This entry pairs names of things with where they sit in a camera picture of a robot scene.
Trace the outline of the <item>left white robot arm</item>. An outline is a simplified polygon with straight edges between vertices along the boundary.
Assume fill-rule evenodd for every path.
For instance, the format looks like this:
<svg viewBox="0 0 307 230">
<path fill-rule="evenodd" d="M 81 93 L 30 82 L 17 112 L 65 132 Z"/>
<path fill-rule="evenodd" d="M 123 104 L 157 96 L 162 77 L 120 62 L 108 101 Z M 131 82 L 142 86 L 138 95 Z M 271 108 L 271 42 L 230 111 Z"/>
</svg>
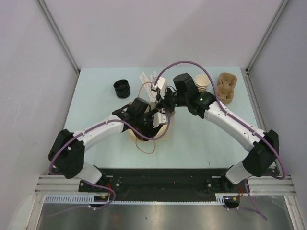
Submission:
<svg viewBox="0 0 307 230">
<path fill-rule="evenodd" d="M 48 159 L 51 167 L 56 167 L 65 178 L 77 177 L 87 181 L 99 192 L 105 188 L 106 180 L 97 167 L 84 161 L 85 153 L 107 137 L 128 129 L 142 140 L 155 139 L 166 122 L 167 118 L 160 110 L 138 97 L 92 127 L 75 132 L 60 131 Z"/>
</svg>

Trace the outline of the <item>tan paper bag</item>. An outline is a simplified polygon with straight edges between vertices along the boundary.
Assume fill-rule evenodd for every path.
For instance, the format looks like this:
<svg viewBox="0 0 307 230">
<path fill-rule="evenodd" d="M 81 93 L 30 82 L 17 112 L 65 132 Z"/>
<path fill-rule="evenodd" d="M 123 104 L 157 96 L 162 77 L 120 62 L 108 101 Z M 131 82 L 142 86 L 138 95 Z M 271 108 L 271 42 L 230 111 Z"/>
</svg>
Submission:
<svg viewBox="0 0 307 230">
<path fill-rule="evenodd" d="M 141 85 L 141 87 L 139 89 L 139 92 L 138 92 L 138 97 L 140 97 L 141 90 L 144 87 L 145 90 L 146 90 L 146 93 L 149 96 L 149 101 L 148 101 L 149 106 L 153 110 L 155 108 L 155 106 L 156 106 L 156 102 L 155 102 L 156 93 L 155 92 L 150 92 L 150 83 L 151 83 L 150 81 L 145 81 Z M 151 129 L 147 128 L 146 132 L 144 131 L 143 135 L 147 136 L 147 137 L 150 137 L 150 138 L 159 138 L 164 133 L 166 128 L 167 128 L 167 124 L 163 124 L 163 125 L 157 126 L 156 128 L 153 128 L 153 127 L 151 127 Z M 130 130 L 130 129 L 128 130 L 128 138 L 131 141 L 134 141 L 136 148 L 139 151 L 141 151 L 142 153 L 153 154 L 155 152 L 155 150 L 156 150 L 156 140 L 153 141 L 154 143 L 153 143 L 153 150 L 152 151 L 148 152 L 148 151 L 144 151 L 142 148 L 140 148 L 139 145 L 138 145 L 138 142 L 144 143 L 143 146 L 146 147 L 147 150 L 148 150 L 149 147 L 150 147 L 150 144 L 148 143 L 149 140 L 143 139 L 142 137 L 139 137 L 139 136 L 136 136 L 135 133 L 132 130 Z"/>
</svg>

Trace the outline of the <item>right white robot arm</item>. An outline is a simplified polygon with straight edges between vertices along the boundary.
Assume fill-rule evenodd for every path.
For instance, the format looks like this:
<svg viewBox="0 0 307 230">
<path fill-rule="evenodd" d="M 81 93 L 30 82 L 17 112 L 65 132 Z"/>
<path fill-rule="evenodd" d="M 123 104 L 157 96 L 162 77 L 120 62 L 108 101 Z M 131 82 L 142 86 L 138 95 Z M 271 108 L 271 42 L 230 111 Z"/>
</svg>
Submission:
<svg viewBox="0 0 307 230">
<path fill-rule="evenodd" d="M 231 166 L 221 180 L 226 192 L 233 192 L 239 182 L 251 176 L 261 177 L 273 164 L 278 155 L 278 134 L 270 130 L 253 128 L 242 122 L 210 92 L 199 92 L 192 77 L 180 74 L 173 79 L 175 90 L 167 86 L 164 78 L 153 80 L 152 91 L 157 93 L 157 105 L 172 113 L 176 107 L 186 107 L 193 114 L 206 119 L 223 129 L 237 140 L 248 155 L 236 165 Z"/>
</svg>

